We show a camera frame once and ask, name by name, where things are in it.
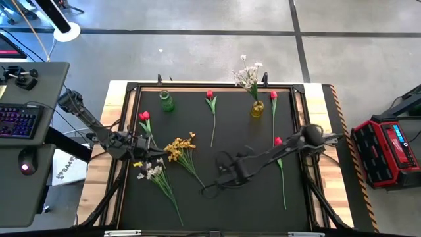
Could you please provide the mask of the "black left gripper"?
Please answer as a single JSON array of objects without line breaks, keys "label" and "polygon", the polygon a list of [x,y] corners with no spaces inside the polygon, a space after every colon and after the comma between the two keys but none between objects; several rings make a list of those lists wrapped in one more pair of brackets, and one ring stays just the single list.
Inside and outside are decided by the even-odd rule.
[{"label": "black left gripper", "polygon": [[130,160],[137,161],[140,159],[148,159],[152,157],[163,157],[167,155],[165,150],[154,147],[152,137],[149,135],[131,136],[130,139]]}]

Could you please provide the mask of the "white flower bunch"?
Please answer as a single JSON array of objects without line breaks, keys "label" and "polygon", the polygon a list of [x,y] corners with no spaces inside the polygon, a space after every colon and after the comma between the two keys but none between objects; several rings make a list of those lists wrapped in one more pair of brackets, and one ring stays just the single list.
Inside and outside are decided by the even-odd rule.
[{"label": "white flower bunch", "polygon": [[151,181],[162,190],[166,197],[170,199],[176,210],[180,224],[183,226],[184,222],[180,214],[178,203],[176,201],[170,179],[166,174],[166,165],[164,164],[164,159],[158,158],[144,161],[135,161],[132,166],[139,169],[139,174],[137,175],[138,180],[146,179]]}]

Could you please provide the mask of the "yellow flower bunch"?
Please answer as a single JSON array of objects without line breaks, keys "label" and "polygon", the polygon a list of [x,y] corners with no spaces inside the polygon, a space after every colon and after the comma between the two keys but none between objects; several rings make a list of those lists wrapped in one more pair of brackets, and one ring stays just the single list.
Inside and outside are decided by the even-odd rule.
[{"label": "yellow flower bunch", "polygon": [[193,152],[196,148],[196,145],[193,143],[194,138],[194,132],[190,132],[189,138],[186,139],[175,138],[172,143],[164,148],[164,151],[168,154],[169,162],[179,163],[184,169],[192,174],[200,183],[201,187],[204,188],[205,185],[199,178],[193,161]]}]

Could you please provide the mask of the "two-headed red tulip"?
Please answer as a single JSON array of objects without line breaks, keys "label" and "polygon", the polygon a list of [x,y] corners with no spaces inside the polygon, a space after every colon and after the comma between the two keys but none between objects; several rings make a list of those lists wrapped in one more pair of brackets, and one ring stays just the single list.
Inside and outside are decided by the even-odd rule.
[{"label": "two-headed red tulip", "polygon": [[151,130],[151,116],[150,116],[149,112],[144,111],[144,112],[140,113],[139,118],[141,120],[139,122],[139,124],[144,129],[146,134],[150,137],[150,139],[152,140],[152,143],[154,145],[156,145],[155,140],[153,138],[153,133],[152,133],[152,130]]}]

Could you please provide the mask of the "green glass vase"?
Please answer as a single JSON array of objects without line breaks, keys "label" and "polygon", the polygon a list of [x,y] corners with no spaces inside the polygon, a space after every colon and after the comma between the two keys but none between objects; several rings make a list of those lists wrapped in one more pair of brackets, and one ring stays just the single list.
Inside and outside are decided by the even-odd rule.
[{"label": "green glass vase", "polygon": [[159,97],[161,99],[161,106],[164,111],[171,112],[174,110],[173,98],[168,90],[160,91]]}]

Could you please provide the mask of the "yellow glass vase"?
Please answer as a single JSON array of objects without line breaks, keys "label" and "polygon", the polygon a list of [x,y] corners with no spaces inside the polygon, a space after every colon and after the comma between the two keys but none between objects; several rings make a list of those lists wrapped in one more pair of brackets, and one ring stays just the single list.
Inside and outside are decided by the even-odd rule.
[{"label": "yellow glass vase", "polygon": [[251,116],[259,118],[264,111],[264,103],[262,101],[255,101],[251,107]]}]

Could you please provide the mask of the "black table mat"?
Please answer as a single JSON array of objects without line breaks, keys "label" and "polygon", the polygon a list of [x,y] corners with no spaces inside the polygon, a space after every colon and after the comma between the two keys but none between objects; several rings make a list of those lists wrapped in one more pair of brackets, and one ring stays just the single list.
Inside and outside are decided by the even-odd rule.
[{"label": "black table mat", "polygon": [[149,112],[159,147],[195,134],[193,161],[197,173],[190,174],[178,163],[166,163],[176,198],[171,201],[156,184],[139,179],[137,167],[130,167],[121,229],[285,232],[309,227],[301,164],[296,155],[268,166],[260,160],[249,161],[247,168],[255,175],[248,184],[219,194],[213,188],[205,195],[199,192],[202,185],[218,178],[217,162],[226,162],[238,153],[259,154],[272,147],[273,138],[293,134],[289,92],[278,93],[276,109],[271,108],[269,93],[260,93],[264,111],[259,118],[251,116],[253,99],[243,90],[216,92],[215,110],[208,106],[205,92],[172,92],[172,97],[175,108],[167,113],[157,92],[142,92],[139,109]]}]

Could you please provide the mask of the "black mouse with red light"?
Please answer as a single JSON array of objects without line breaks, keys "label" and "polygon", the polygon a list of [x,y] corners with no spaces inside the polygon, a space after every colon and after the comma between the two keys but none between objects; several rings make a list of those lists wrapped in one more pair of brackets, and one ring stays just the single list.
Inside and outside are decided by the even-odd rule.
[{"label": "black mouse with red light", "polygon": [[26,147],[18,155],[18,166],[23,175],[30,176],[37,171],[37,149]]}]

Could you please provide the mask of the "grey desk surface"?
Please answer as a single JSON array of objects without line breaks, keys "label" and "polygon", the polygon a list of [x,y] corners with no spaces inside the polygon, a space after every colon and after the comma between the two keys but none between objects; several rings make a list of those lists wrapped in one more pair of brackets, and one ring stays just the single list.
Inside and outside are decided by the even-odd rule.
[{"label": "grey desk surface", "polygon": [[37,171],[25,175],[18,161],[21,147],[0,149],[0,228],[28,227],[43,205],[56,146],[37,148]]},{"label": "grey desk surface", "polygon": [[44,106],[43,115],[38,124],[35,136],[32,139],[0,138],[0,147],[39,146],[44,143],[49,131],[51,119],[60,96],[68,69],[69,63],[29,63],[29,62],[0,62],[0,76],[3,75],[3,67],[21,66],[26,72],[36,69],[39,73],[36,86],[28,91],[15,85],[14,80],[9,80],[5,90],[0,97],[0,103],[15,103]]}]

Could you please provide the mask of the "black mat with hazard stripe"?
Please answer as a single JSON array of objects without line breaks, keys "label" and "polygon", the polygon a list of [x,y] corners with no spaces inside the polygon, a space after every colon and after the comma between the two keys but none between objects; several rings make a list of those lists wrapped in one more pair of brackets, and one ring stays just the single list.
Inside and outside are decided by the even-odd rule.
[{"label": "black mat with hazard stripe", "polygon": [[364,181],[364,173],[360,168],[359,158],[347,128],[336,89],[333,85],[323,84],[322,91],[332,130],[334,133],[343,134],[337,143],[336,151],[353,225],[360,231],[378,232],[374,210]]}]

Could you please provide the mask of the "white round stand base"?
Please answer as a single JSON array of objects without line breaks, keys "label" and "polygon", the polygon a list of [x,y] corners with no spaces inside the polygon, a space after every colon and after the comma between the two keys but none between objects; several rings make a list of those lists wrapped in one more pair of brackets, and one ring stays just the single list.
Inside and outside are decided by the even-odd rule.
[{"label": "white round stand base", "polygon": [[74,22],[70,22],[69,25],[70,30],[66,33],[62,33],[58,28],[55,28],[53,32],[54,39],[63,43],[76,39],[81,33],[81,28]]}]

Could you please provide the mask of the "black stand pole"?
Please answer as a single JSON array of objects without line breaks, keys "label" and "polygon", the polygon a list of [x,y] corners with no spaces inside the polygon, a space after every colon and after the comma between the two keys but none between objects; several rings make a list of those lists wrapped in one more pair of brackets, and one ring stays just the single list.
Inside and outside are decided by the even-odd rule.
[{"label": "black stand pole", "polygon": [[54,0],[32,0],[32,2],[36,8],[49,19],[54,29],[64,34],[71,30],[69,22],[55,4]]}]

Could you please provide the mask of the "black equipment stand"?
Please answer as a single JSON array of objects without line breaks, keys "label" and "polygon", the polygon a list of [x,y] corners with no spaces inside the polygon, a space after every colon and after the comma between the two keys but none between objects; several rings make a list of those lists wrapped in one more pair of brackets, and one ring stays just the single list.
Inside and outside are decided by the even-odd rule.
[{"label": "black equipment stand", "polygon": [[409,112],[419,104],[421,104],[421,84],[404,95],[397,97],[389,109],[391,109],[392,115],[398,116]]}]

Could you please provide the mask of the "black metal table frame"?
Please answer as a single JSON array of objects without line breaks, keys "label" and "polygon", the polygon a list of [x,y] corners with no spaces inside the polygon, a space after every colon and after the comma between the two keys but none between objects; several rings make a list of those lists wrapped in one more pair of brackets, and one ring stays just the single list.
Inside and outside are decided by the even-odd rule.
[{"label": "black metal table frame", "polygon": [[[332,131],[331,119],[329,115],[333,115],[339,108],[339,102],[335,102],[333,110],[328,110],[324,97],[325,93],[322,90],[320,83],[300,83],[300,82],[271,82],[271,86],[275,86],[279,90],[282,86],[295,86],[293,94],[298,100],[298,111],[300,124],[304,124],[304,106],[309,108],[309,120],[317,122],[326,132]],[[136,92],[139,90],[137,85],[152,88],[157,83],[153,81],[118,81],[112,80],[109,83],[101,121],[105,124],[113,123],[124,115],[123,129],[126,129],[127,124],[134,118],[132,111],[135,103]],[[176,89],[178,86],[186,88],[191,86],[191,91],[207,90],[213,88],[215,92],[219,89],[217,86],[233,86],[232,82],[211,82],[211,81],[165,81],[162,83],[165,88]],[[92,156],[93,162],[88,165],[87,176],[85,179],[82,195],[77,207],[76,224],[81,224],[85,221],[93,210],[97,207],[101,198],[107,191],[108,179],[114,181],[118,172],[122,167],[120,161],[114,162],[111,157],[104,153],[99,145],[93,147]],[[351,208],[349,200],[346,196],[345,181],[343,180],[343,172],[340,167],[328,159],[328,157],[339,160],[339,152],[334,147],[327,147],[325,154],[322,155],[322,160],[319,164],[321,174],[321,185],[324,191],[325,198],[333,207],[334,211],[339,215],[345,224],[353,227],[354,222],[351,216]]]}]

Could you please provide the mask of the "black clamp mount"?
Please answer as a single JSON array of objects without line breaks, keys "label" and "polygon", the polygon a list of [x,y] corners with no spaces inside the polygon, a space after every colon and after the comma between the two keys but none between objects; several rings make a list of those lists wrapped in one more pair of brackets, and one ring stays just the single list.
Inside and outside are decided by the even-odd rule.
[{"label": "black clamp mount", "polygon": [[3,67],[3,75],[0,76],[0,85],[6,85],[9,80],[14,80],[14,83],[19,88],[25,90],[32,90],[38,83],[39,73],[36,69],[31,69],[26,72],[21,66]]}]

